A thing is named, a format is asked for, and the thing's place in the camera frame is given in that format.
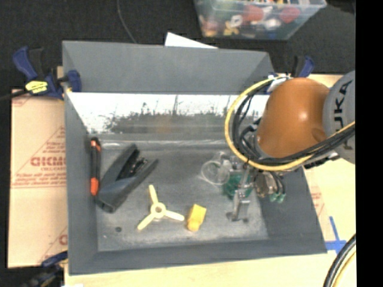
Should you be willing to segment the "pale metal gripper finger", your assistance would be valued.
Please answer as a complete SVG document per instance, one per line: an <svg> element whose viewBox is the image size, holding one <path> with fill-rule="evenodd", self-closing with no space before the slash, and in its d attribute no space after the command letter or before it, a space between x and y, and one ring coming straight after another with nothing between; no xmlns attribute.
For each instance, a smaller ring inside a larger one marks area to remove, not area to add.
<svg viewBox="0 0 383 287"><path fill-rule="evenodd" d="M235 191L233 196L233 212L232 212L232 221L237 221L239 219L239 213L241 209L241 192L239 190Z"/></svg>
<svg viewBox="0 0 383 287"><path fill-rule="evenodd" d="M243 222L248 222L248 210L251 202L248 199L242 199L240 201L240 218Z"/></svg>

